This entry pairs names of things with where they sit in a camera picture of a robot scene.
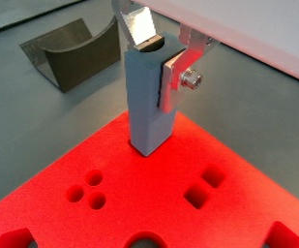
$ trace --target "foam cutout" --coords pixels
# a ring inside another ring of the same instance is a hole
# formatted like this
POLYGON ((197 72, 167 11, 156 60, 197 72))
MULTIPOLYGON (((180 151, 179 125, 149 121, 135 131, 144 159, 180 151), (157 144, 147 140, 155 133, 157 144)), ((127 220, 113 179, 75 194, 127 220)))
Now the foam cutout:
POLYGON ((183 114, 144 157, 123 113, 0 201, 0 248, 299 248, 299 200, 183 114))

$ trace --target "gray block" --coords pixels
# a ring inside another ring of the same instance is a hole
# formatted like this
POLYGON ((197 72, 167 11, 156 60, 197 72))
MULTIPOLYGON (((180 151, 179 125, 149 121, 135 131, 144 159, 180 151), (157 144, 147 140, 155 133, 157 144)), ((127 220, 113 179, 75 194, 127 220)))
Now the gray block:
POLYGON ((172 134, 176 110, 157 108, 163 63, 183 49, 177 39, 163 33, 164 46, 152 52, 125 52, 125 87, 131 143, 148 156, 172 134))

